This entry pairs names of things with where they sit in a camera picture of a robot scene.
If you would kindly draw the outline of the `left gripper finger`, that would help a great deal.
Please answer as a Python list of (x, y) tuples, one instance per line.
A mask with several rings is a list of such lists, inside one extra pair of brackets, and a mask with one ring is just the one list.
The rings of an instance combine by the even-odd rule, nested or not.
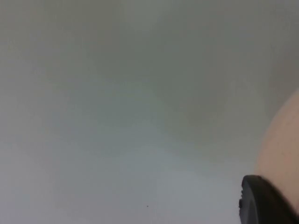
[(239, 217), (241, 224), (297, 224), (299, 216), (282, 194), (259, 175), (242, 179)]

